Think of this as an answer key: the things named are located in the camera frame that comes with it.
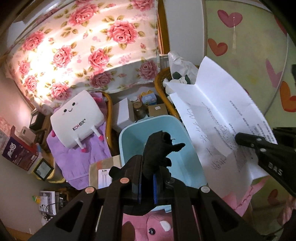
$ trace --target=plush pig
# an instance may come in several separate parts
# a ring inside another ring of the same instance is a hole
[[[173,219],[164,210],[144,216],[123,215],[121,241],[174,241]]]

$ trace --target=orange heart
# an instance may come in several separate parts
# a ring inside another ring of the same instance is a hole
[[[287,112],[296,112],[296,96],[291,96],[290,87],[283,81],[279,89],[281,95],[281,105]]]
[[[217,44],[213,39],[208,39],[207,42],[216,56],[221,56],[227,52],[228,46],[226,43]]]

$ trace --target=blue bin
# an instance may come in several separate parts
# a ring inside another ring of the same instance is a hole
[[[142,155],[148,137],[158,131],[168,132],[171,138],[175,139],[173,144],[181,142],[186,144],[181,151],[168,155],[172,161],[172,167],[168,168],[172,177],[194,188],[206,185],[207,181],[191,139],[182,123],[171,115],[143,119],[123,129],[119,136],[122,165],[132,156]]]

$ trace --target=black cable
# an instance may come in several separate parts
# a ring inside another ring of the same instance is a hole
[[[54,202],[54,203],[48,204],[46,206],[44,204],[42,204],[41,205],[42,206],[42,209],[45,212],[45,213],[42,213],[43,218],[48,222],[50,220],[50,218],[52,217],[52,215],[53,215],[53,214],[50,214],[50,213],[47,212],[47,210],[49,211],[49,208],[48,207],[51,206],[51,205],[55,205],[55,204],[59,204],[59,203],[64,203],[64,202],[68,202],[68,201]]]

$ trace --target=cardboard box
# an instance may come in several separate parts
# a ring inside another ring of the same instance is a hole
[[[112,109],[112,128],[121,132],[125,127],[133,124],[135,117],[133,114],[133,104],[128,98],[113,105]]]
[[[122,167],[120,155],[113,156],[102,161],[93,163],[89,167],[89,185],[98,188],[98,174],[100,169],[109,169],[111,167]]]
[[[149,110],[150,117],[168,114],[165,104],[156,104],[156,105],[148,106],[148,110]]]
[[[15,127],[12,126],[2,156],[18,167],[28,171],[38,157],[37,146],[27,145],[15,135]]]

